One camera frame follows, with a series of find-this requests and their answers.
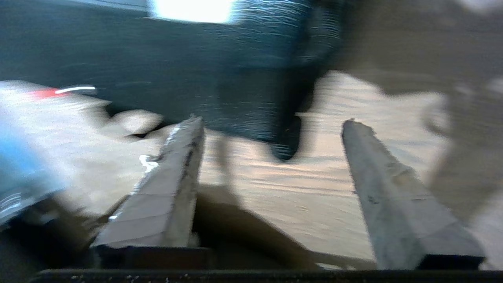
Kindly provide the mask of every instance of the plastic wrap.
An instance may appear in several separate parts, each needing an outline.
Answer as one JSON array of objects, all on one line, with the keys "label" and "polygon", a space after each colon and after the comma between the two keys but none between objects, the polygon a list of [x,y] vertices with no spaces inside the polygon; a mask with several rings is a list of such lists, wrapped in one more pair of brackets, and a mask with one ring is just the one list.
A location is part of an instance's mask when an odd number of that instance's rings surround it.
[{"label": "plastic wrap", "polygon": [[0,109],[0,225],[47,195],[64,188],[23,140],[5,111]]}]

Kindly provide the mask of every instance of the bright light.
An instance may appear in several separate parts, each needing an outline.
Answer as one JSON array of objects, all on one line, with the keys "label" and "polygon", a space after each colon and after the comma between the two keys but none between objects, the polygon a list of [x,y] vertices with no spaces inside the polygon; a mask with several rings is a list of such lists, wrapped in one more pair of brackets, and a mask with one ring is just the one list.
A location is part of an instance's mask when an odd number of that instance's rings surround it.
[{"label": "bright light", "polygon": [[151,17],[201,23],[231,21],[234,0],[150,0]]}]

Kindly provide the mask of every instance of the blue object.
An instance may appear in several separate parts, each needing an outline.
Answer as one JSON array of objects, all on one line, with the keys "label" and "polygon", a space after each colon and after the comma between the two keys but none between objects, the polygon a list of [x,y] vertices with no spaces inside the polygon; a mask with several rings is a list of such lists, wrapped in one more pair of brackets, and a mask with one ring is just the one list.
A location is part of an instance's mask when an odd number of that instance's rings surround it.
[{"label": "blue object", "polygon": [[0,225],[63,188],[4,117],[0,118]]}]

